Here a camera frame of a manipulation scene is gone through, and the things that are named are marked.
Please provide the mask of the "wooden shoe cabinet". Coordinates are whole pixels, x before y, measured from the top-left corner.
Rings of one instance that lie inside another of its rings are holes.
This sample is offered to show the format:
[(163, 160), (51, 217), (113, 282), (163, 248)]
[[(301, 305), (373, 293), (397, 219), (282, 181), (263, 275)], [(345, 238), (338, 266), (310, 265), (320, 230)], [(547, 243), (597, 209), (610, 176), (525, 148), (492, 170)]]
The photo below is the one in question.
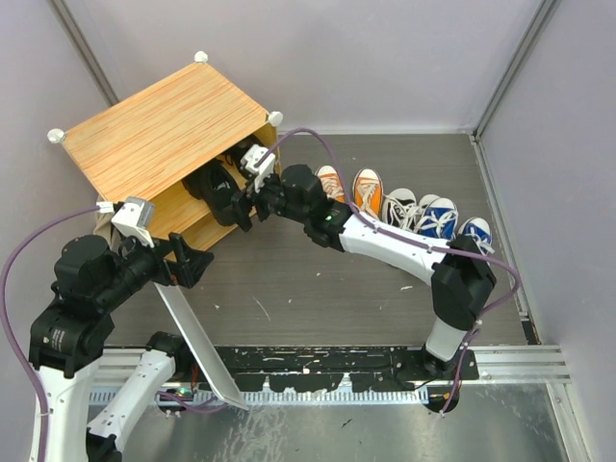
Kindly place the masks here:
[(192, 64), (70, 128), (47, 134), (61, 145), (106, 201), (129, 196), (154, 204), (155, 238), (181, 234), (206, 250), (232, 232), (182, 181), (233, 144), (253, 135), (277, 140), (283, 116), (269, 111), (224, 77), (198, 51)]

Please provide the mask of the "orange sneaker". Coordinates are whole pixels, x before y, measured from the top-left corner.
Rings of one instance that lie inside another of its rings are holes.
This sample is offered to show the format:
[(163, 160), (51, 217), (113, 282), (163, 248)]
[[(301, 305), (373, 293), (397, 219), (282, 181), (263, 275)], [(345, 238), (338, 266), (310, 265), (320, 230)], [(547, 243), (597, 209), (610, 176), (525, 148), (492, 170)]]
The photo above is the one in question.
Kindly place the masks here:
[(383, 202), (383, 182), (378, 173), (370, 168), (360, 170), (353, 181), (353, 200), (360, 212), (380, 219)]
[(333, 166), (322, 166), (316, 170), (316, 175), (321, 181), (323, 191), (328, 198), (345, 203), (345, 190), (342, 185), (341, 177)]

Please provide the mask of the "white cabinet door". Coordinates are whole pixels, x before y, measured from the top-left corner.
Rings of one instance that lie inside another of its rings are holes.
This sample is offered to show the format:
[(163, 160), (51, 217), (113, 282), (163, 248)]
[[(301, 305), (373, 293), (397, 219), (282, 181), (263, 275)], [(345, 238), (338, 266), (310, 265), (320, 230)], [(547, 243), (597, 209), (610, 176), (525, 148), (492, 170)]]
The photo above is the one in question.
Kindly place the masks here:
[(248, 405), (244, 401), (242, 392), (181, 289), (178, 286), (164, 286), (158, 283), (155, 283), (154, 287), (216, 397), (228, 405), (247, 410)]

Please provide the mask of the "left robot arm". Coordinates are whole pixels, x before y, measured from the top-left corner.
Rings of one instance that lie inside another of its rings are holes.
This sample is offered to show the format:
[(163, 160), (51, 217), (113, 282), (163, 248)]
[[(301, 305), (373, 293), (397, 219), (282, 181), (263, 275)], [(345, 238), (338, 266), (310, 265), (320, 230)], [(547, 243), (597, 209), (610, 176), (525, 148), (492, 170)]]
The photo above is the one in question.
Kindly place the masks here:
[(130, 242), (132, 249), (120, 255), (100, 236), (76, 238), (54, 266), (55, 296), (34, 321), (29, 347), (46, 399), (37, 408), (41, 433), (33, 446), (47, 461), (121, 460), (128, 437), (163, 384), (192, 372), (186, 342), (158, 332), (109, 405), (88, 418), (90, 389), (115, 328), (113, 311), (150, 282), (193, 287), (214, 260), (176, 233), (153, 246)]

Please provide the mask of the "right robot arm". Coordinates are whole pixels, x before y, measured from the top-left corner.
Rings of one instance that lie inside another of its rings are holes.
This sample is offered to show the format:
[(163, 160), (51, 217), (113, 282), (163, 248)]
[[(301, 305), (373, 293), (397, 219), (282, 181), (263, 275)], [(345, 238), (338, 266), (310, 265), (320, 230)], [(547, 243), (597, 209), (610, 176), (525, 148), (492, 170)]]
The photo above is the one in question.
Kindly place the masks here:
[(296, 221), (322, 247), (371, 257), (420, 279), (431, 289), (436, 320), (423, 344), (423, 370), (442, 379), (456, 367), (485, 303), (496, 286), (488, 262), (469, 237), (451, 242), (411, 236), (326, 195), (306, 165), (282, 173), (249, 175), (231, 198), (234, 221), (251, 227), (271, 215)]

